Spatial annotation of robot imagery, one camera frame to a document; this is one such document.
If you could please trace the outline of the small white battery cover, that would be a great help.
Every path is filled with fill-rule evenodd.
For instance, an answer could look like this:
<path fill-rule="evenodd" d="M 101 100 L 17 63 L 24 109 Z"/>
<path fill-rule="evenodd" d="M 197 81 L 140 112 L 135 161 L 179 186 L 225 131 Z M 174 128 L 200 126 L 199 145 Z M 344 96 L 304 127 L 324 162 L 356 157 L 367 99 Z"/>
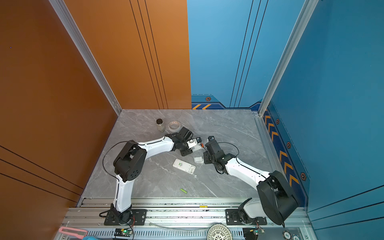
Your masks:
<path fill-rule="evenodd" d="M 197 164 L 203 164 L 204 159 L 203 159 L 203 157 L 194 157 L 194 162 Z"/>

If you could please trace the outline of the small white remote control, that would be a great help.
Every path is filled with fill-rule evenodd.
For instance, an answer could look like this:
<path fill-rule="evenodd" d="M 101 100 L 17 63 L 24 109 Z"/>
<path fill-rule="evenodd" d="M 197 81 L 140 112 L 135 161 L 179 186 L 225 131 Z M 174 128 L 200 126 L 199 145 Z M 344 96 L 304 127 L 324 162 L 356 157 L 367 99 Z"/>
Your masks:
<path fill-rule="evenodd" d="M 192 148 L 189 148 L 189 149 L 192 150 L 192 152 L 195 152 L 195 151 L 199 151 L 199 150 L 201 150 L 203 148 L 204 148 L 204 144 L 200 143 L 199 145 L 196 145 L 196 146 L 194 146 Z"/>

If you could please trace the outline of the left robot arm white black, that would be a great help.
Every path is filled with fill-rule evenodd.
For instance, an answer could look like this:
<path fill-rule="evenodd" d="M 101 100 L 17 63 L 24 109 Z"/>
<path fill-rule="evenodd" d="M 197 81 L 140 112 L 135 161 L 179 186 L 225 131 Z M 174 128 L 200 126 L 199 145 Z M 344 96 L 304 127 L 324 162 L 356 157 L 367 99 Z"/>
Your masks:
<path fill-rule="evenodd" d="M 135 179 L 142 172 L 145 160 L 158 154 L 180 151 L 187 156 L 193 152 L 194 147 L 202 143 L 200 137 L 183 127 L 179 132 L 166 134 L 164 137 L 148 141 L 126 141 L 118 156 L 113 162 L 116 174 L 116 194 L 108 214 L 113 216 L 119 225 L 130 225 L 133 219 L 132 192 Z"/>

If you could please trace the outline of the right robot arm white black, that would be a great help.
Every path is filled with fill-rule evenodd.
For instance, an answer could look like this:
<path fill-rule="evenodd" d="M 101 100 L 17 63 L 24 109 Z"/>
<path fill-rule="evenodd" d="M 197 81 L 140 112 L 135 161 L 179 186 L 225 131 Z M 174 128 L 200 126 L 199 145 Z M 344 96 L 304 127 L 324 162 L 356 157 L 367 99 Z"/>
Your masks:
<path fill-rule="evenodd" d="M 205 164 L 214 165 L 219 174 L 236 177 L 258 192 L 258 199 L 248 198 L 238 207 L 242 224 L 251 225 L 257 218 L 268 218 L 285 226 L 285 220 L 299 207 L 295 191 L 279 171 L 262 171 L 242 162 L 236 155 L 226 154 L 215 137 L 205 144 Z"/>

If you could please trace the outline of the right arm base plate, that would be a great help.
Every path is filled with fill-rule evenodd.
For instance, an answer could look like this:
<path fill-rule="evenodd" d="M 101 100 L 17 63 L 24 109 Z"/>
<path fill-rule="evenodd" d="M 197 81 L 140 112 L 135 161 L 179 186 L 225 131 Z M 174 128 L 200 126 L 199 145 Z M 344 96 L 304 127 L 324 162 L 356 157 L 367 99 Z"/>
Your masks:
<path fill-rule="evenodd" d="M 243 226 L 266 226 L 267 219 L 257 217 L 250 220 L 241 220 L 238 209 L 226 209 L 226 224 L 228 226 L 243 225 Z"/>

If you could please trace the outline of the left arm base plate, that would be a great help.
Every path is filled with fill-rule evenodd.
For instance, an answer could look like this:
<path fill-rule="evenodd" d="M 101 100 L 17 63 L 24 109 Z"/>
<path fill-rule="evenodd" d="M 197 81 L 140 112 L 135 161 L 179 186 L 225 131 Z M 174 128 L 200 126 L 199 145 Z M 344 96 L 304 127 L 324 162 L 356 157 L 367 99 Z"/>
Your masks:
<path fill-rule="evenodd" d="M 105 217 L 104 225 L 105 226 L 144 226 L 147 216 L 146 209 L 134 209 L 131 210 L 130 217 L 124 221 L 116 217 L 111 210 L 107 211 Z"/>

